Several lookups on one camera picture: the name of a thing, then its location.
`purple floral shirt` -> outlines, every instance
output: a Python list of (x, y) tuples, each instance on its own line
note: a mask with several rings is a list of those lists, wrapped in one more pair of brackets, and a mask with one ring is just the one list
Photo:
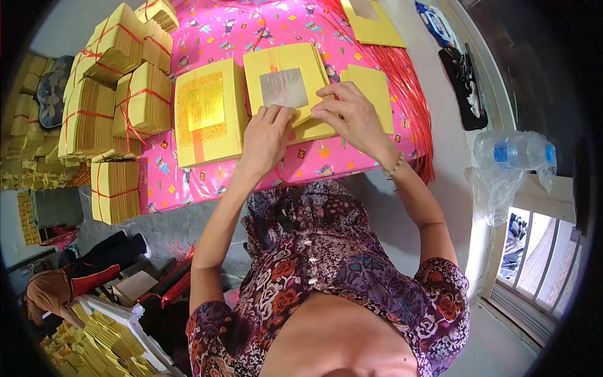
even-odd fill
[[(280, 328), (312, 290), (391, 322), (421, 377), (438, 376), (462, 351), (469, 334), (467, 279), (442, 258), (422, 263), (414, 279), (399, 273), (370, 232), (366, 210), (340, 182), (257, 193), (248, 212), (243, 225), (253, 264), (239, 303), (231, 309), (205, 302), (187, 323), (195, 377), (257, 376)], [(279, 212), (298, 230), (286, 231)]]

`pink tablecloth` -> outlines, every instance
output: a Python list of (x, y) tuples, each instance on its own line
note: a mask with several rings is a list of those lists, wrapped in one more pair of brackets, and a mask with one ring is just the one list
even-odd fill
[[(302, 0), (267, 3), (253, 8), (265, 22), (244, 8), (219, 7), (208, 0), (175, 2), (180, 29), (172, 33), (174, 55), (171, 71), (176, 76), (221, 59), (234, 58), (243, 65), (257, 35), (257, 48), (312, 42), (321, 52), (331, 82), (348, 63), (370, 67), (356, 48), (340, 36), (324, 19), (324, 11)], [(343, 25), (353, 35), (347, 25)], [(411, 159), (415, 148), (410, 129), (403, 126), (400, 108), (392, 103), (397, 146)], [(192, 169), (178, 167), (173, 131), (145, 141), (140, 158), (141, 212), (165, 211), (190, 203), (220, 198), (228, 187), (236, 160), (211, 163)], [(323, 177), (342, 177), (374, 169), (377, 163), (347, 145), (339, 136), (304, 142), (288, 148), (285, 160), (276, 166), (257, 187), (267, 189), (279, 184), (302, 184)]]

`black pants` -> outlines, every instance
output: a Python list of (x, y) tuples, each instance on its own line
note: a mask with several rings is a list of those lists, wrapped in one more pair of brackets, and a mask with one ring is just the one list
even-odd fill
[(124, 232), (118, 232), (99, 242), (78, 260), (78, 271), (73, 277), (88, 276), (118, 264), (120, 271), (134, 264), (134, 259), (145, 253), (147, 245), (140, 233), (128, 239)]

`cushion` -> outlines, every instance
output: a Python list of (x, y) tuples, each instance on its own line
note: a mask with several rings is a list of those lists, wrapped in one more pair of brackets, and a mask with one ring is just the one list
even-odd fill
[(40, 126), (46, 131), (60, 127), (63, 124), (63, 92), (73, 56), (64, 55), (57, 59), (51, 70), (40, 78), (36, 90), (37, 101), (40, 104)]

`woman's left hand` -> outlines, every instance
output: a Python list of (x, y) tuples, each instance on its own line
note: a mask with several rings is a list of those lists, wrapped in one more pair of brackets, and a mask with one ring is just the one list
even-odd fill
[(249, 122), (237, 168), (256, 185), (285, 157), (287, 137), (292, 130), (289, 120), (294, 114), (292, 107), (261, 106)]

